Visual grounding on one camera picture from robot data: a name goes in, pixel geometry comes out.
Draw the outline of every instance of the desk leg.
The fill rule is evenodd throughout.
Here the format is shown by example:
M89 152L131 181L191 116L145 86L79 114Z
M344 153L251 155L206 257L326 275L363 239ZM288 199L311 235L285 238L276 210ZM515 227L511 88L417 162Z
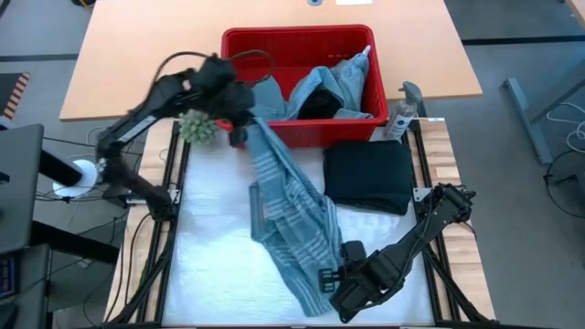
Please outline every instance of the desk leg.
M530 140L537 151L538 160L542 165L550 164L552 155L538 122L583 86L585 86L585 60L581 61L575 69L565 75L554 87L547 90L539 100L530 104L528 104L527 98L516 78L508 78L504 81L504 87L508 89L514 106L520 113L522 123L530 136Z
M47 243L52 249L83 258L115 264L120 250L33 220L30 245Z

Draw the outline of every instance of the gray floor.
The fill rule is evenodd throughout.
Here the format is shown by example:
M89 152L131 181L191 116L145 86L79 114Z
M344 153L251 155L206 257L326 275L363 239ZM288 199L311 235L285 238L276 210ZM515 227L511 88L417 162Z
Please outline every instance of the gray floor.
M462 38L583 34L566 5L556 0L446 2ZM13 1L5 17L0 19L0 56L75 53L80 49L89 16L90 12L71 5L68 0ZM508 76L515 76L527 97L534 99L563 71L585 57L585 43L468 47L466 50L484 96L428 101L427 108L430 116L447 118L463 181L478 192L473 223L495 313L508 324L580 328L581 313L585 310L585 219L563 214L548 199L542 178L546 168L537 164L527 134L500 85ZM25 70L32 74L15 122L41 122L47 136L80 142L85 141L91 128L109 124L59 121L59 110L74 66L74 61L0 63L0 72ZM585 106L585 91L571 101ZM560 111L558 115L585 120L585 115L578 112ZM575 127L555 122L547 122L546 127L554 153L564 151L564 136ZM59 143L45 146L65 156L91 151ZM572 155L559 163L554 174L562 175L569 167L582 168L584 164L584 158ZM48 181L40 179L38 189L49 188ZM574 184L566 183L553 187L552 193L563 207L585 214L582 206L585 196L574 191ZM38 203L36 218L81 232L122 213L107 203L85 203L68 223L74 207ZM95 238L108 241L111 229L95 232ZM67 260L68 256L57 255L54 268ZM56 313L59 328L89 325L80 304L109 277L112 268L93 263L90 269L72 267L55 275L52 290L58 298L51 307L76 305ZM87 310L93 322L98 322L103 315L111 284L106 279L88 302Z

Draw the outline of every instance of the white label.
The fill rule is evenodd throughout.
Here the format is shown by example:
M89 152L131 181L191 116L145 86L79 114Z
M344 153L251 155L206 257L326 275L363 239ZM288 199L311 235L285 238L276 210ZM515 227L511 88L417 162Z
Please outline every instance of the white label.
M374 0L335 0L337 5L372 5Z
M152 115L146 117L140 123L136 124L134 128L125 133L122 137L118 138L118 142L126 143L132 138L136 137L137 134L141 133L144 129L148 128L156 118Z
M405 117L400 114L396 114L392 123L388 123L384 135L387 139L399 140L402 134L409 128L412 117Z

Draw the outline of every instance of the white cloth surface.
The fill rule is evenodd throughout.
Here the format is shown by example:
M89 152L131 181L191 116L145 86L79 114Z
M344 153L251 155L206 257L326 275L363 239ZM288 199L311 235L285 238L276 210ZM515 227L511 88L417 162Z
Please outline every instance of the white cloth surface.
M292 158L323 192L323 150L292 149ZM193 146L186 170L163 324L341 324L336 312L303 315L266 249L250 238L250 157L221 132L210 146ZM359 239L369 255L412 227L404 217L337 207L344 241ZM404 288L350 325L432 324L431 300L419 255Z

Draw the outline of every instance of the spray bottle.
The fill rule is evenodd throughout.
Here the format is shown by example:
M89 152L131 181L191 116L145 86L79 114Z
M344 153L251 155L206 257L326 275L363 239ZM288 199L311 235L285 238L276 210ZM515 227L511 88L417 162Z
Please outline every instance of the spray bottle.
M422 103L422 93L414 83L404 81L399 90L404 91L406 99L400 100L396 105L392 118L384 129L384 137L387 140L400 140L402 134L409 127L410 120L417 114L419 104Z

